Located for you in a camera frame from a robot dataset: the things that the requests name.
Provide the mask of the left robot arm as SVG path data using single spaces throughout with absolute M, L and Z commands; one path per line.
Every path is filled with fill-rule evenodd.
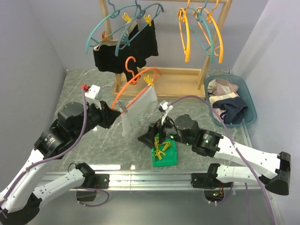
M 71 102 L 58 112 L 57 119 L 34 144 L 29 158 L 13 181 L 0 194 L 0 222 L 25 225 L 40 209 L 73 188 L 106 188 L 108 178 L 100 178 L 87 163 L 78 163 L 64 176 L 38 186 L 53 163 L 63 158 L 84 134 L 97 126 L 110 128 L 120 116 L 105 101 L 95 104 Z

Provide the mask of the white underwear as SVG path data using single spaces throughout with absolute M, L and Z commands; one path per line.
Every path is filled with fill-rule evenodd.
M 158 98 L 154 87 L 147 86 L 147 90 L 136 100 L 132 100 L 130 106 L 121 114 L 122 136 L 129 134 L 130 130 L 143 118 L 144 114 L 157 106 Z

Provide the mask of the orange clothes hanger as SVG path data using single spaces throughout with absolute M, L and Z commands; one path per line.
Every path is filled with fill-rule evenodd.
M 150 70 L 153 70 L 154 71 L 154 75 L 153 75 L 153 78 L 155 79 L 155 81 L 158 79 L 159 76 L 162 76 L 162 73 L 161 71 L 157 68 L 157 67 L 149 67 L 147 69 L 144 69 L 142 70 L 141 72 L 138 72 L 136 75 L 134 74 L 133 70 L 129 69 L 128 68 L 128 63 L 129 61 L 132 60 L 133 62 L 136 62 L 136 59 L 135 57 L 133 56 L 129 56 L 127 59 L 126 59 L 126 62 L 125 62 L 125 69 L 127 72 L 130 72 L 132 74 L 132 78 L 124 85 L 124 87 L 121 89 L 121 91 L 117 94 L 116 98 L 114 99 L 113 103 L 112 103 L 112 106 L 111 106 L 111 109 L 114 109 L 117 101 L 119 100 L 119 98 L 121 97 L 122 93 L 126 90 L 126 88 L 129 86 L 129 85 L 134 85 L 134 84 L 137 84 L 137 82 L 139 81 L 140 77 L 142 74 L 145 74 L 146 72 L 150 71 Z M 138 98 L 141 97 L 141 95 L 147 91 L 151 86 L 150 85 L 147 85 L 137 96 L 135 96 L 135 98 L 126 106 L 126 108 L 129 108 Z

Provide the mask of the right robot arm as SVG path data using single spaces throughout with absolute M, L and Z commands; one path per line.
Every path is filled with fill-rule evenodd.
M 184 114 L 172 120 L 159 119 L 149 125 L 148 131 L 138 141 L 149 148 L 165 139 L 185 144 L 204 157 L 224 159 L 237 166 L 210 164 L 207 172 L 191 175 L 194 188 L 216 189 L 228 187 L 235 182 L 258 182 L 277 195 L 289 195 L 291 155 L 284 151 L 267 153 L 232 141 L 219 133 L 202 129 L 198 122 Z

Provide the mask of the grey clothespin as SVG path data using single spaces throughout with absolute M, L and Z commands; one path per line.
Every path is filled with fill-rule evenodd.
M 118 105 L 121 108 L 121 114 L 128 112 L 126 105 L 123 101 L 118 101 Z

